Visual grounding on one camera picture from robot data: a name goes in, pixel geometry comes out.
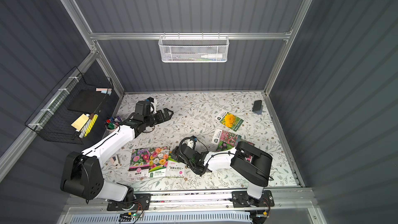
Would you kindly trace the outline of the mixed ranunculus seed packet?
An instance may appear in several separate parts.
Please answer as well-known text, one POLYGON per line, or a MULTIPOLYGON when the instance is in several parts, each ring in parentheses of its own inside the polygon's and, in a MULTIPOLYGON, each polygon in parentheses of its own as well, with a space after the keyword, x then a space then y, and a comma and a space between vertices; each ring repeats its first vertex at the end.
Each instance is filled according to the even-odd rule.
POLYGON ((149 148, 149 155, 149 178, 166 177, 170 148, 151 147, 149 148))

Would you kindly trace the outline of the pink flowers white seed packet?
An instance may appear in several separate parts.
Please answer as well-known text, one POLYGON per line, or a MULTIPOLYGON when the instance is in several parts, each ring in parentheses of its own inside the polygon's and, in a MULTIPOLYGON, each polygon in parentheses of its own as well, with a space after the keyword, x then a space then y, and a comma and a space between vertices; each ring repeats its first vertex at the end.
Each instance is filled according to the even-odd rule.
POLYGON ((217 129, 212 137, 212 143, 218 145, 220 141, 224 141, 226 143, 238 143, 241 141, 241 135, 232 133, 229 131, 217 129))

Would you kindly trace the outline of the green leaf purple seed packet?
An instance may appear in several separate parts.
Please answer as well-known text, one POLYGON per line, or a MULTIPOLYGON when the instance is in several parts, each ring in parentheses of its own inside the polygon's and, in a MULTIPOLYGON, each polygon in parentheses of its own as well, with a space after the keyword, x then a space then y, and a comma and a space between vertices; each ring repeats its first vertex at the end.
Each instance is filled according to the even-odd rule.
POLYGON ((226 143, 224 141, 220 141, 219 144, 217 145, 216 152, 230 150, 234 147, 236 147, 236 143, 230 144, 230 143, 226 143))

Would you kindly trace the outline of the purple pink flower seed packet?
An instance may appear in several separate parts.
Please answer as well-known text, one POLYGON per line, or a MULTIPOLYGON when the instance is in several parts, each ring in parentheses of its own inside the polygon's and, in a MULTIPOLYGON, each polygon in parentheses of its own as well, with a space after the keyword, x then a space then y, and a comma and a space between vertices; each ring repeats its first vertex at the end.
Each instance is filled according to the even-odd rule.
POLYGON ((127 177, 129 179, 146 178, 149 176, 150 152, 147 148, 134 149, 130 159, 127 177))

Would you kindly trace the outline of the sunflowers moss rose seed packet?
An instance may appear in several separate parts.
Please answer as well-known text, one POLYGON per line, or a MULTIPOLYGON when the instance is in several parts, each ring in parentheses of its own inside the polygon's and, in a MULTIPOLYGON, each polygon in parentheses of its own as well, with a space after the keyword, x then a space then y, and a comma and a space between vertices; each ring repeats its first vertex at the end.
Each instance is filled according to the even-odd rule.
POLYGON ((177 162, 172 156, 167 160, 166 177, 185 177, 186 165, 182 162, 177 162))

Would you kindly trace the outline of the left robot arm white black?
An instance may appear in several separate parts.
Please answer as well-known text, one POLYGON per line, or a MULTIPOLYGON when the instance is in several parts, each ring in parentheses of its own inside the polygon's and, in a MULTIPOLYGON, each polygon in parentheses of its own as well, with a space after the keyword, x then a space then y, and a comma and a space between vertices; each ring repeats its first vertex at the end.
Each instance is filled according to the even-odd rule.
POLYGON ((157 110, 156 105, 157 101, 152 97, 137 102, 135 111, 126 120, 121 121, 116 131, 81 152, 68 154, 60 189, 87 202, 103 199, 118 203, 134 203, 134 190, 129 186, 106 181, 102 174, 102 166, 116 151, 137 138, 147 127, 153 128, 172 119, 172 110, 157 110))

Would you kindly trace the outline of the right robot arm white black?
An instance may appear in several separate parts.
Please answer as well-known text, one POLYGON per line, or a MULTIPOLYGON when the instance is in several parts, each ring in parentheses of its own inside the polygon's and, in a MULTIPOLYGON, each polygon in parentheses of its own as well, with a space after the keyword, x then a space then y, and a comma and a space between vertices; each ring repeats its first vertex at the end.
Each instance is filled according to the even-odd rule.
POLYGON ((171 158, 184 163, 194 174, 203 176, 217 170, 232 169, 248 181, 247 195, 260 200, 264 188, 274 179, 271 176, 273 158, 267 152, 240 141, 231 149, 199 153, 195 150, 198 138, 184 138, 176 146, 171 158))

